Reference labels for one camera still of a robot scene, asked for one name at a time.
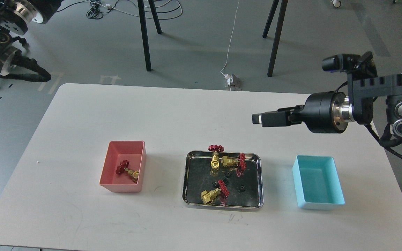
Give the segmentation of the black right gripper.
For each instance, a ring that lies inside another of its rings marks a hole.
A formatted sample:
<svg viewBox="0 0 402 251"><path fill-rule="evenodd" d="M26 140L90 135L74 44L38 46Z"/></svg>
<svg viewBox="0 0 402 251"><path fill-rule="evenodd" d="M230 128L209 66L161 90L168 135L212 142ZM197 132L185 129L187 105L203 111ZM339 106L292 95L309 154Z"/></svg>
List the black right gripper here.
<svg viewBox="0 0 402 251"><path fill-rule="evenodd" d="M306 124L313 133L343 133L348 123L339 114L346 95L343 92L321 92L310 95L306 103L279 111L252 114L252 123L262 127L288 127Z"/></svg>

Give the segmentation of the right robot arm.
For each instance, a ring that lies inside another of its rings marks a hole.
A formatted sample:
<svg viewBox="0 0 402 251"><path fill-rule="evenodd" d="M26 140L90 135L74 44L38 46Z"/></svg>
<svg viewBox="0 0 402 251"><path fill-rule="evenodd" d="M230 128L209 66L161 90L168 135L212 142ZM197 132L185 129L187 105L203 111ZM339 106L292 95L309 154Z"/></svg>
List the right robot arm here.
<svg viewBox="0 0 402 251"><path fill-rule="evenodd" d="M313 133L340 134L354 121L364 125L386 151L402 159L402 154L394 151L394 147L402 144L402 73L354 80L345 85L347 94L339 90L314 93L303 105L254 113L252 122L262 127L305 123ZM378 97L385 97L387 105L387 124L382 135L377 135L371 126L373 103Z"/></svg>

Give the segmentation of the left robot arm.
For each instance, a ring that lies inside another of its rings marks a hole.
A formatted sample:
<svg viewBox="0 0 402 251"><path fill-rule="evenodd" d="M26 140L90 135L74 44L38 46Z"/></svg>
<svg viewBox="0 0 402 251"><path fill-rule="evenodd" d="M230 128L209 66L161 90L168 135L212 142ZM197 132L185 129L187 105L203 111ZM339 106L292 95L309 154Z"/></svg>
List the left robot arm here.
<svg viewBox="0 0 402 251"><path fill-rule="evenodd" d="M35 59L13 46L26 46L22 35L31 22L46 24L60 8L60 0L0 0L0 78L27 82L48 82L51 74Z"/></svg>

